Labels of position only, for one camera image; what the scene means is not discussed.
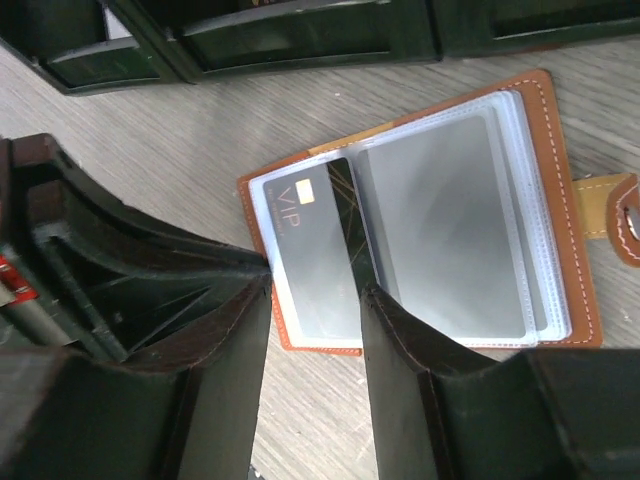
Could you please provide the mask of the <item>black VIP card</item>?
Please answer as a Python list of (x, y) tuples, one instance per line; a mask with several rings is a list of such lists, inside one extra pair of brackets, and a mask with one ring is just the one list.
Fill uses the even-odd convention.
[(281, 169), (252, 192), (290, 344), (361, 348), (359, 295), (375, 274), (348, 160)]

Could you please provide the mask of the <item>brown leather card holder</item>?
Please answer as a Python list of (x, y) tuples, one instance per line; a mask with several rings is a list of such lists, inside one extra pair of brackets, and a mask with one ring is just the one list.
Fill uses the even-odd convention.
[(237, 188), (254, 247), (260, 254), (266, 252), (265, 236), (258, 229), (257, 205), (250, 198), (251, 180), (284, 167), (299, 167), (314, 156), (334, 153), (342, 147), (370, 140), (377, 134), (501, 90), (519, 92), (524, 102), (558, 248), (573, 330), (567, 339), (553, 345), (556, 348), (600, 347), (602, 325), (585, 241), (606, 238), (623, 262), (638, 266), (639, 242), (631, 234), (623, 214), (624, 208), (639, 204), (636, 197), (638, 177), (621, 173), (572, 180), (552, 77), (543, 69), (524, 72), (380, 126), (309, 148), (240, 177)]

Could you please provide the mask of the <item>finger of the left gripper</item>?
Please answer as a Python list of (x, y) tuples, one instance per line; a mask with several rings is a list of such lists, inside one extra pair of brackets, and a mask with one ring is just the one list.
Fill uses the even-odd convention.
[(49, 134), (1, 142), (1, 337), (101, 360), (213, 312), (268, 274), (255, 252), (125, 205)]

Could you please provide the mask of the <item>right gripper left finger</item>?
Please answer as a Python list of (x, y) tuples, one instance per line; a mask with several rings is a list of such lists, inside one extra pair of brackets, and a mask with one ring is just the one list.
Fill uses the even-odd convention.
[(1, 354), (5, 479), (245, 479), (271, 322), (261, 275), (126, 362)]

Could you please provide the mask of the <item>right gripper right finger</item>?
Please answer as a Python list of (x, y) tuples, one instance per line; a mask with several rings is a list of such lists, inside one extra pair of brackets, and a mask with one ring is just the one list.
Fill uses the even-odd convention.
[(378, 286), (361, 297), (382, 479), (635, 479), (639, 353), (470, 350)]

